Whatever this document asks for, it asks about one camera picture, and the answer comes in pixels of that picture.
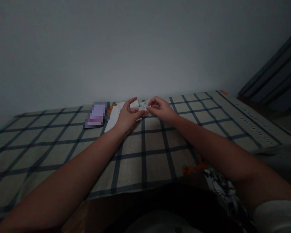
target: white wall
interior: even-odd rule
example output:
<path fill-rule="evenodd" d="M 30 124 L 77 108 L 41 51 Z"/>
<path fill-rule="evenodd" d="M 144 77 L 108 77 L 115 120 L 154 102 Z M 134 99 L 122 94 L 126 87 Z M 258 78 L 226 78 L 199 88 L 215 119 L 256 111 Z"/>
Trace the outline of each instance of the white wall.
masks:
<path fill-rule="evenodd" d="M 236 95 L 291 35 L 291 0 L 119 2 L 0 0 L 0 126 L 92 101 Z"/>

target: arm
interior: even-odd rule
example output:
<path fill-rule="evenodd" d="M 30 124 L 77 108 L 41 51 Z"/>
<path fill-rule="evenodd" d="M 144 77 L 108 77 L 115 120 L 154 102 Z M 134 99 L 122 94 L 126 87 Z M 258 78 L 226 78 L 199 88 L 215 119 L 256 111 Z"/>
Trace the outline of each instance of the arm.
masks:
<path fill-rule="evenodd" d="M 88 195 L 127 131 L 146 112 L 127 101 L 116 125 L 36 187 L 0 223 L 0 232 L 26 232 L 62 224 Z"/>
<path fill-rule="evenodd" d="M 250 212 L 270 200 L 291 200 L 291 185 L 235 143 L 176 114 L 159 97 L 148 110 L 174 126 L 203 157 L 231 180 Z"/>

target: orange object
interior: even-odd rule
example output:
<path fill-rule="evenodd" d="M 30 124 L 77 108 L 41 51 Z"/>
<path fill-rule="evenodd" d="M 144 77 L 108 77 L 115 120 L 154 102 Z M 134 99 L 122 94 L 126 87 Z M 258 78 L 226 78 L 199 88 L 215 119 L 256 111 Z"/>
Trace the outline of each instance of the orange object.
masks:
<path fill-rule="evenodd" d="M 198 162 L 199 165 L 197 165 L 196 167 L 183 166 L 182 167 L 183 175 L 187 176 L 199 170 L 205 170 L 208 168 L 208 163 L 203 158 L 198 158 Z"/>
<path fill-rule="evenodd" d="M 227 92 L 225 92 L 225 91 L 223 91 L 223 90 L 221 90 L 221 92 L 222 92 L 223 94 L 228 94 Z"/>

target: checkered tablecloth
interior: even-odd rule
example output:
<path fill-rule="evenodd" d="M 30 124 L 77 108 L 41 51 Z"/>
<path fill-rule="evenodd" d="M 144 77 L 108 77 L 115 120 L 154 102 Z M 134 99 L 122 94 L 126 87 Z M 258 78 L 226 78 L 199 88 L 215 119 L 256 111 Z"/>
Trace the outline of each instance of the checkered tablecloth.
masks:
<path fill-rule="evenodd" d="M 291 133 L 220 91 L 169 97 L 182 117 L 249 152 L 291 144 Z M 82 107 L 25 113 L 0 130 L 0 221 L 31 190 L 104 132 L 83 129 Z M 135 192 L 183 176 L 199 155 L 169 124 L 147 116 L 134 126 L 88 198 Z"/>

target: hand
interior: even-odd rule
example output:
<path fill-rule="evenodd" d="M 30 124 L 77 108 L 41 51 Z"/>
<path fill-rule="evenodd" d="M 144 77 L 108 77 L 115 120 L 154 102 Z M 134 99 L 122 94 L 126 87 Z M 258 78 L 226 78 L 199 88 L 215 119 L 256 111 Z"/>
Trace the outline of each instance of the hand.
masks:
<path fill-rule="evenodd" d="M 169 103 L 160 97 L 153 97 L 150 99 L 148 105 L 151 107 L 147 107 L 146 109 L 163 121 L 170 122 L 177 116 L 177 113 L 171 108 Z"/>
<path fill-rule="evenodd" d="M 134 97 L 126 101 L 114 126 L 126 135 L 129 133 L 136 120 L 144 117 L 147 114 L 145 110 L 139 111 L 139 108 L 130 108 L 130 104 L 136 99 L 137 97 Z"/>

